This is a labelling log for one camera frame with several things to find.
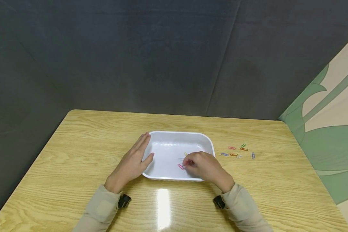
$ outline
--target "pink paper clip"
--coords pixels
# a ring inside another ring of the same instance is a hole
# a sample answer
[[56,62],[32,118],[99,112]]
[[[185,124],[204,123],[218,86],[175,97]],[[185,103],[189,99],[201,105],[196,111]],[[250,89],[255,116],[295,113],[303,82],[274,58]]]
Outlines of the pink paper clip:
[[181,168],[182,170],[184,170],[183,166],[181,166],[180,164],[178,164],[178,167]]

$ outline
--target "right hand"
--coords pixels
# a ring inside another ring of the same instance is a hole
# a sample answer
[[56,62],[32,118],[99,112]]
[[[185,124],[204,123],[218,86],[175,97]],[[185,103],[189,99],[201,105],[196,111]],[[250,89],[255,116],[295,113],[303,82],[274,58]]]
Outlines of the right hand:
[[232,176],[222,168],[214,156],[206,152],[192,152],[184,158],[183,165],[189,172],[216,185],[223,193],[230,191],[235,185]]

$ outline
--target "gray wall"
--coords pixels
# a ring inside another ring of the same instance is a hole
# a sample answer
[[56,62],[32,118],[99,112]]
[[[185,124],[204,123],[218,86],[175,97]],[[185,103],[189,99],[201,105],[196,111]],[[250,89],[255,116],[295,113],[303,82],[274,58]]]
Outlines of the gray wall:
[[0,0],[0,208],[74,108],[275,120],[348,1]]

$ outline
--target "beige sleeve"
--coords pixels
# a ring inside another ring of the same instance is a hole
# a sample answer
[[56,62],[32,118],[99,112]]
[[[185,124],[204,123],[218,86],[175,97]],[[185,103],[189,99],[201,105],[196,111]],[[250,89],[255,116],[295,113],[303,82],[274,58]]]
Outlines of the beige sleeve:
[[235,222],[237,228],[242,232],[270,232],[272,227],[264,220],[259,213],[258,207],[247,192],[247,190],[238,184],[221,195],[229,219]]
[[100,185],[72,231],[105,232],[115,217],[120,195],[121,193],[111,193],[103,185]]

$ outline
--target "wood grain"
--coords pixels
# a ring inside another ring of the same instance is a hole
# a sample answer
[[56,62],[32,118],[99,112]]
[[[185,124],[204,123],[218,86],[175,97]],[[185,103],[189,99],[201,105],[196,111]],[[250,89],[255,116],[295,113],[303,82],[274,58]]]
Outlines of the wood grain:
[[[71,231],[97,187],[146,131],[206,134],[218,161],[245,186],[275,231],[348,231],[286,124],[279,121],[72,110],[0,211],[0,231]],[[220,156],[228,146],[244,157]],[[111,231],[233,231],[210,183],[140,176]]]

